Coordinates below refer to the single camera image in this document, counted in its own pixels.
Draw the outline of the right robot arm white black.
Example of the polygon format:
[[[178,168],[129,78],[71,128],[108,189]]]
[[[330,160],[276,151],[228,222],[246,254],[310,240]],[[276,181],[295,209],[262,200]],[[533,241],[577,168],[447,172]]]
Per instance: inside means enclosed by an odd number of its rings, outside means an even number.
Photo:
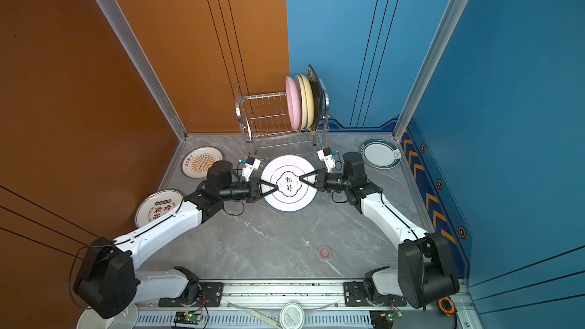
[[[356,208],[393,243],[398,251],[398,269],[383,267],[365,274],[367,300],[380,306],[400,296],[413,308],[425,308],[460,291],[450,240],[414,224],[390,204],[382,187],[367,177],[358,152],[343,155],[344,169],[332,173],[326,168],[300,176],[300,181],[322,192],[344,193]]]

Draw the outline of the black floral square plate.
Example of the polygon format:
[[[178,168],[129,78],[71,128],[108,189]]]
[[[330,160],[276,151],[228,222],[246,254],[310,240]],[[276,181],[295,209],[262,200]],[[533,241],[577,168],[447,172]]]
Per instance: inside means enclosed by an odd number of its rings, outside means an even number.
[[[310,127],[311,131],[316,131],[318,126],[321,122],[321,118],[324,115],[324,96],[322,95],[321,90],[321,83],[319,81],[319,77],[311,64],[308,67],[308,79],[311,85],[312,96],[313,96],[313,104],[314,104],[314,120],[312,122],[312,126]]]

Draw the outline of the pink round plate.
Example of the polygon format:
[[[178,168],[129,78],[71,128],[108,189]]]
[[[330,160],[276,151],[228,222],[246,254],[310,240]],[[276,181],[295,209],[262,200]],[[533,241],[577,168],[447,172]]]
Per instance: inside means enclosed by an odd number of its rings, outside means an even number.
[[[299,93],[295,81],[290,76],[286,76],[286,102],[292,129],[297,131],[300,124]]]

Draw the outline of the steel two-tier dish rack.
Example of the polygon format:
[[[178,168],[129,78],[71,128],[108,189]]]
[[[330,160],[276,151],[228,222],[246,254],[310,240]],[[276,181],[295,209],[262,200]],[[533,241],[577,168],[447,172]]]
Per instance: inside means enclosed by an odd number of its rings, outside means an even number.
[[[318,163],[317,152],[328,146],[329,96],[322,80],[318,81],[321,95],[317,129],[295,131],[292,128],[286,93],[273,92],[236,98],[236,116],[240,131],[248,145],[248,155],[259,158],[265,165],[282,155],[298,155]]]

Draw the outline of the yellow round plate with bear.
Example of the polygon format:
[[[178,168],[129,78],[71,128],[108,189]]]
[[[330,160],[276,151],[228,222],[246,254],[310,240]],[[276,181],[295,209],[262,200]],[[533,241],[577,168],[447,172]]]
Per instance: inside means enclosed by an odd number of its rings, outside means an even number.
[[[304,102],[305,102],[305,108],[306,108],[306,116],[305,116],[305,121],[303,123],[304,125],[304,129],[312,129],[312,125],[313,122],[315,120],[315,102],[314,102],[314,97],[313,97],[313,93],[312,93],[312,86],[309,82],[309,79],[304,76],[301,75],[300,79],[303,83],[303,89],[304,89]]]

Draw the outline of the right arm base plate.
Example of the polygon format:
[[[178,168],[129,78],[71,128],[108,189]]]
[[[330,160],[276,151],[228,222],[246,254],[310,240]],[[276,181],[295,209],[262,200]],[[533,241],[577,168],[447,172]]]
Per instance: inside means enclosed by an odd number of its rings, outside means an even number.
[[[407,302],[400,295],[383,295],[376,291],[373,284],[364,281],[351,281],[343,284],[344,300],[347,307],[358,306],[398,306],[405,307]]]

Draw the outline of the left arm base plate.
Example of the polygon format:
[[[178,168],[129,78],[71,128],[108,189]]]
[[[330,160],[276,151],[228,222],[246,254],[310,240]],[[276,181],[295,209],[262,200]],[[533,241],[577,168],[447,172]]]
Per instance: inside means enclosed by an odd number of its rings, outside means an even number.
[[[159,307],[185,307],[198,309],[219,307],[222,299],[224,284],[216,283],[189,283],[187,288],[177,298],[163,298],[158,301]]]

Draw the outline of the white plate dark green rim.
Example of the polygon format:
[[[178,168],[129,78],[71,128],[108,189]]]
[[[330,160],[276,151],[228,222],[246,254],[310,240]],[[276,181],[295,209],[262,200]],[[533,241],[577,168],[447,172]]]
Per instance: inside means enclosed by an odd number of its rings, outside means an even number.
[[[397,146],[390,141],[370,139],[360,146],[363,160],[369,166],[377,169],[392,169],[402,160],[402,154]]]

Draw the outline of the cream round plate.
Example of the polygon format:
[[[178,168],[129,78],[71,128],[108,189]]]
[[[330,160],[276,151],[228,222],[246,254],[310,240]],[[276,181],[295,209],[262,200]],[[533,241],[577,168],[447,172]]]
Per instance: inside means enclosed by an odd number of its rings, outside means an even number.
[[[306,129],[308,121],[308,111],[306,103],[306,87],[305,82],[301,76],[295,76],[295,83],[299,93],[300,103],[300,124],[298,130]]]

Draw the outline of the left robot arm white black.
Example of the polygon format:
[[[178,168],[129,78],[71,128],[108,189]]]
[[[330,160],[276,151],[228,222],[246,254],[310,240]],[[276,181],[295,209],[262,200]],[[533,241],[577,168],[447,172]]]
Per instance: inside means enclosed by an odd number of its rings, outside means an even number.
[[[142,271],[155,252],[185,232],[211,219],[226,201],[253,203],[279,190],[258,177],[233,181],[229,161],[217,161],[196,190],[163,217],[114,240],[100,237],[86,247],[70,291],[102,318],[119,315],[128,306],[156,299],[194,304],[201,295],[200,279],[189,269]]]

